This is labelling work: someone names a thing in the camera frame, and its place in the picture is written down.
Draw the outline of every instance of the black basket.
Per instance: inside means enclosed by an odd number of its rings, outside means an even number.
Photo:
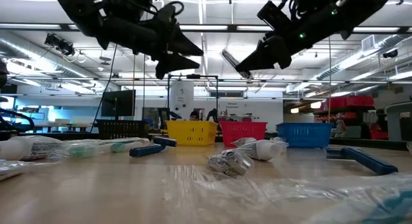
[[[102,140],[116,138],[149,136],[150,125],[146,121],[137,120],[96,120],[99,137]]]

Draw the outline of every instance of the yellow basket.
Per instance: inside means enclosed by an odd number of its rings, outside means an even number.
[[[218,125],[210,121],[167,121],[167,130],[178,145],[205,146],[214,144]]]

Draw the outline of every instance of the black monitor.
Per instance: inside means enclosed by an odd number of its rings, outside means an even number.
[[[103,94],[102,117],[126,117],[135,115],[136,90],[114,91]]]

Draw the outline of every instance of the blue basket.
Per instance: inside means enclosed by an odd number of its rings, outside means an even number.
[[[333,124],[282,123],[277,125],[277,134],[287,139],[289,147],[327,147]]]

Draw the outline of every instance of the plastic basket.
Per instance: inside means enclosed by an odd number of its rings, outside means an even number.
[[[96,120],[98,135],[102,140],[116,138],[140,137],[149,135],[149,123],[138,120]]]
[[[232,142],[243,137],[262,140],[265,138],[266,124],[266,122],[221,122],[223,142],[226,147],[235,147]]]
[[[286,138],[289,147],[315,148],[329,145],[333,124],[282,123],[277,125],[277,134]]]
[[[214,144],[218,125],[210,121],[167,121],[167,130],[178,145],[205,146]]]

